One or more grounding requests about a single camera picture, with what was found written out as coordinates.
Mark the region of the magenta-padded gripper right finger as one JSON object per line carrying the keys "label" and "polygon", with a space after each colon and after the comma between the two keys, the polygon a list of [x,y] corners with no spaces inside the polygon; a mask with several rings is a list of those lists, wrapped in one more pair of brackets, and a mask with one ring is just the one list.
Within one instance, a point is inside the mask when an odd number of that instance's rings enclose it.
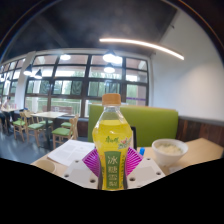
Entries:
{"label": "magenta-padded gripper right finger", "polygon": [[135,149],[129,148],[125,161],[126,188],[140,188],[152,183],[165,174],[150,157],[143,157]]}

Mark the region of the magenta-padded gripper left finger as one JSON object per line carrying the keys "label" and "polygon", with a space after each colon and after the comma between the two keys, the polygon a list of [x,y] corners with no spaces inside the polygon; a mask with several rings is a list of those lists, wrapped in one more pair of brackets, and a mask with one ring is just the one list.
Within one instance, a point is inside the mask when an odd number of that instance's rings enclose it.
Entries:
{"label": "magenta-padded gripper left finger", "polygon": [[93,149],[83,159],[75,160],[63,178],[84,188],[101,189],[101,164],[97,150]]}

